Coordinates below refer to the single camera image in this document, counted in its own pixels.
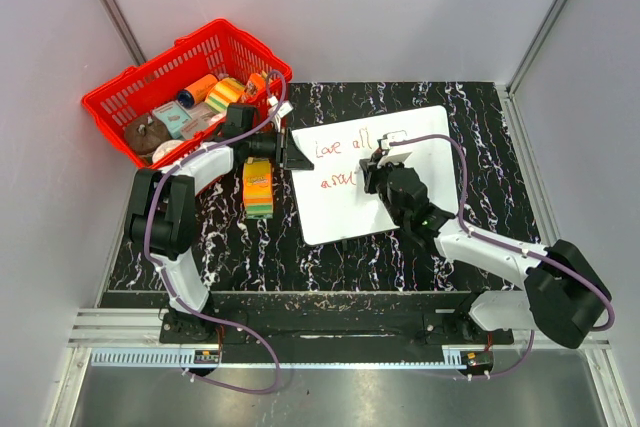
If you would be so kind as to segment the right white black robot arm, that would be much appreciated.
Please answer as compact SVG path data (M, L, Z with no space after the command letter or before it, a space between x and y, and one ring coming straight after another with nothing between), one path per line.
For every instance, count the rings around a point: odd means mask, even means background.
M524 329L576 349L600 317L614 320L609 291L574 244L558 240L543 246L476 229L434 204L414 169L376 156L359 164L365 192L379 197L404 237L514 285L503 294L477 295L456 316L455 331L463 341L476 343L497 329Z

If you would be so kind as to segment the red capped whiteboard marker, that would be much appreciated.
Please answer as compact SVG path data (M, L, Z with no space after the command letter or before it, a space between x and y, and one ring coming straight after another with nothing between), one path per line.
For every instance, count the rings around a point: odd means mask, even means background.
M375 150L368 158L360 159L358 162L359 171L363 175L365 184L369 184L376 176L379 170L379 162L382 160L384 151Z

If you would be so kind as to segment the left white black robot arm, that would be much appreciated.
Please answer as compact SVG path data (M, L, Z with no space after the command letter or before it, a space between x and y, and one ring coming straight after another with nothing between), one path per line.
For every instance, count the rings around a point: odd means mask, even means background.
M256 108L231 104L209 141L160 169L142 168L134 176L124 235L142 249L169 293L170 306L186 313L182 331L195 342L211 339L215 316L204 310L208 288L198 273L192 244L197 234L196 196L242 162L266 159L289 171L312 171L314 164L296 144L283 118L293 107L269 99L267 118L254 125Z

